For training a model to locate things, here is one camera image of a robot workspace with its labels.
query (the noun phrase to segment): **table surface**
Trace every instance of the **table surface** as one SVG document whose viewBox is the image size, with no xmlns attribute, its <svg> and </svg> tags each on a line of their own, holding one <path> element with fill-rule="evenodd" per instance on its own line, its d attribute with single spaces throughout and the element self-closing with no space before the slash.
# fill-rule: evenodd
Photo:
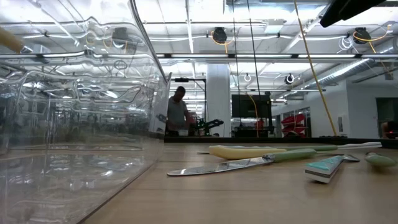
<svg viewBox="0 0 398 224">
<path fill-rule="evenodd" d="M 158 163 L 85 223 L 398 222 L 398 167 L 379 170 L 364 160 L 369 151 L 398 159 L 398 150 L 333 151 L 361 162 L 342 164 L 329 184 L 303 174 L 305 163 L 329 157 L 321 155 L 219 174 L 166 176 L 170 170 L 224 161 L 197 154 L 208 146 L 166 144 Z"/>
</svg>

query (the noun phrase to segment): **white pillar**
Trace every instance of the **white pillar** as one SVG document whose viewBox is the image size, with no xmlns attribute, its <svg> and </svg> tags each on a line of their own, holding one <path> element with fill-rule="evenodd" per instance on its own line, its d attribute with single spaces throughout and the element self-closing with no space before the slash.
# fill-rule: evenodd
<svg viewBox="0 0 398 224">
<path fill-rule="evenodd" d="M 207 110 L 206 121 L 214 119 L 224 121 L 221 126 L 210 129 L 220 137 L 231 136 L 231 94 L 228 64 L 208 64 L 206 76 Z"/>
</svg>

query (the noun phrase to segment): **clear plastic container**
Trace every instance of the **clear plastic container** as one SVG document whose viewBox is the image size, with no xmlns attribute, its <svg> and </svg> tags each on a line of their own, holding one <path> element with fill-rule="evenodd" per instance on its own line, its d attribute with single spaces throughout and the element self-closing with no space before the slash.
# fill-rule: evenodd
<svg viewBox="0 0 398 224">
<path fill-rule="evenodd" d="M 76 223 L 161 155 L 170 76 L 134 1 L 2 12 L 0 223 Z"/>
</svg>

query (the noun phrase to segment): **black monitor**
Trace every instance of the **black monitor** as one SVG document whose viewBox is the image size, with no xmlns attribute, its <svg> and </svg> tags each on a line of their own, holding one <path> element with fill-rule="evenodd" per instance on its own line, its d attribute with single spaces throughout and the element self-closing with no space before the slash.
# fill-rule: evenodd
<svg viewBox="0 0 398 224">
<path fill-rule="evenodd" d="M 271 100 L 269 96 L 259 95 L 251 96 L 256 102 L 257 117 L 268 118 L 271 111 Z M 247 95 L 232 95 L 232 117 L 233 118 L 255 118 L 256 110 L 253 101 Z"/>
</svg>

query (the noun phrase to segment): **teal handle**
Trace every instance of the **teal handle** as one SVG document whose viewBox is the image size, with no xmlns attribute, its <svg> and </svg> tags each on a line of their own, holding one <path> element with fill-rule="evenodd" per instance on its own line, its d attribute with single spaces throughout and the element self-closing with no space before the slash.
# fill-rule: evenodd
<svg viewBox="0 0 398 224">
<path fill-rule="evenodd" d="M 293 147 L 277 147 L 278 149 L 296 150 L 296 149 L 313 149 L 315 151 L 332 151 L 337 150 L 338 146 L 293 146 Z"/>
<path fill-rule="evenodd" d="M 297 149 L 280 153 L 273 153 L 274 162 L 281 162 L 289 159 L 302 159 L 315 155 L 317 152 L 313 149 Z"/>
</svg>

